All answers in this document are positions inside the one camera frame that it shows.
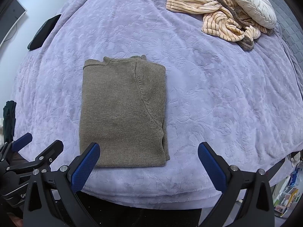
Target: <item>wire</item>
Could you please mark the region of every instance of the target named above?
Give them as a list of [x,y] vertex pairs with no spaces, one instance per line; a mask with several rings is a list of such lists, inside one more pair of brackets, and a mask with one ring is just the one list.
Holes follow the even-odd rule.
[[8,38],[8,39],[4,40],[3,42],[6,42],[6,41],[8,41],[8,40],[12,39],[12,37],[15,35],[16,31],[17,31],[17,24],[16,24],[16,30],[15,30],[14,34],[13,34],[13,35],[12,35],[10,38]]

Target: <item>round pleated cushion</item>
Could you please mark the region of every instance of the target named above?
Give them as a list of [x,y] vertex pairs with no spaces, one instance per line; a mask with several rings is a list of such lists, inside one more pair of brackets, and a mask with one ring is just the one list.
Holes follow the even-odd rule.
[[236,0],[243,10],[259,25],[272,29],[277,17],[269,0]]

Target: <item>black folded cloth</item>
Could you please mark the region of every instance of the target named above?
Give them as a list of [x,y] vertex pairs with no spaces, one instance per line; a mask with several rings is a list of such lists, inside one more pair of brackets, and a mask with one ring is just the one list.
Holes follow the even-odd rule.
[[15,109],[16,102],[7,101],[6,105],[3,108],[3,137],[4,142],[12,142],[15,132]]

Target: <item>bed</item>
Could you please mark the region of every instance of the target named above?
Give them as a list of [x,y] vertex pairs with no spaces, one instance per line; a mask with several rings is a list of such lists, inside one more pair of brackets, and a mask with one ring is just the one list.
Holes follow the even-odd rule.
[[[269,169],[303,149],[303,73],[277,25],[254,49],[201,32],[200,15],[172,13],[166,0],[69,0],[43,46],[28,52],[15,79],[15,137],[33,160],[54,140],[63,153],[52,169],[79,155],[84,61],[145,54],[166,67],[170,160],[164,167],[94,168],[83,191],[122,205],[193,209],[220,197],[197,156],[207,141],[229,164]],[[286,159],[270,181],[293,167]]]

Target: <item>silver bolt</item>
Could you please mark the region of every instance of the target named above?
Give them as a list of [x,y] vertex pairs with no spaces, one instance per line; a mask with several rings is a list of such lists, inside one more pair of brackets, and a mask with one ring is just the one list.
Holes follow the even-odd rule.
[[66,170],[67,170],[67,166],[61,166],[61,167],[60,167],[60,171],[64,172],[64,171],[66,171]]
[[235,165],[231,165],[231,166],[230,166],[230,169],[231,169],[232,171],[234,171],[234,172],[236,172],[237,170],[239,170],[239,168],[238,168],[237,166],[235,166]]
[[265,171],[263,169],[259,169],[258,173],[260,173],[261,175],[265,175]]
[[37,175],[38,173],[39,173],[39,169],[33,170],[33,174],[34,174],[34,175]]

